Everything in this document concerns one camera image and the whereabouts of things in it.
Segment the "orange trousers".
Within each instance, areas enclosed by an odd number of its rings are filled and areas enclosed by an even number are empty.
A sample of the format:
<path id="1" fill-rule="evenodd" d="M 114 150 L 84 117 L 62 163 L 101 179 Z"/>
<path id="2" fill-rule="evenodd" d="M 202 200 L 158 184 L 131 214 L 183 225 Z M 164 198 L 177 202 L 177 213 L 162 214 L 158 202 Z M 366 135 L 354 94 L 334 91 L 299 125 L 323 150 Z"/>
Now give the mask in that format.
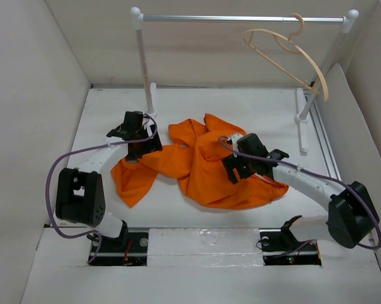
<path id="1" fill-rule="evenodd" d="M 137 163 L 121 159 L 114 166 L 111 176 L 116 192 L 128 207 L 145 197 L 158 174 L 177 179 L 185 196 L 209 208 L 255 208 L 287 193 L 288 185 L 266 176 L 253 175 L 232 184 L 221 161 L 231 153 L 219 144 L 218 138 L 246 132 L 209 113 L 203 120 L 200 123 L 189 118 L 170 124 L 172 144 L 145 155 Z"/>

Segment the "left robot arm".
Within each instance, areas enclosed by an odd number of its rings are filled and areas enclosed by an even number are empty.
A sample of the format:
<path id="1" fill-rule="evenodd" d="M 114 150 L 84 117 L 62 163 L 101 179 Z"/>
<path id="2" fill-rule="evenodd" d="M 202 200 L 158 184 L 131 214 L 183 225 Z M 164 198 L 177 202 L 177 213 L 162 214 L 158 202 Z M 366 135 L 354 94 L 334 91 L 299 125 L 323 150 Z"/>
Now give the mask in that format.
<path id="1" fill-rule="evenodd" d="M 60 220 L 82 224 L 107 238 L 115 251 L 128 245 L 126 223 L 107 210 L 103 176 L 122 159 L 139 160 L 162 150 L 157 123 L 141 111 L 127 111 L 122 124 L 109 131 L 99 146 L 74 151 L 93 154 L 80 165 L 64 168 L 58 176 L 55 214 Z"/>

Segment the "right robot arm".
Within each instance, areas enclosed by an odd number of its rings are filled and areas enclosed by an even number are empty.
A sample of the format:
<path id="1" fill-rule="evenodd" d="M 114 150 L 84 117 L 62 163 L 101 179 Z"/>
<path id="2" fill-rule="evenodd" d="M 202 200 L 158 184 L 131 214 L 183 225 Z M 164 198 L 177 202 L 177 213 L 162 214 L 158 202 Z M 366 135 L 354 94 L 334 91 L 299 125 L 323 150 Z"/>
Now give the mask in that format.
<path id="1" fill-rule="evenodd" d="M 218 142 L 230 152 L 222 159 L 222 164 L 232 184 L 253 176 L 286 184 L 327 211 L 328 233 L 339 245 L 349 249 L 364 248 L 362 240 L 375 231 L 377 243 L 367 248 L 381 248 L 380 219 L 362 183 L 346 184 L 290 163 L 286 152 L 280 149 L 268 151 L 257 134 L 220 136 Z"/>

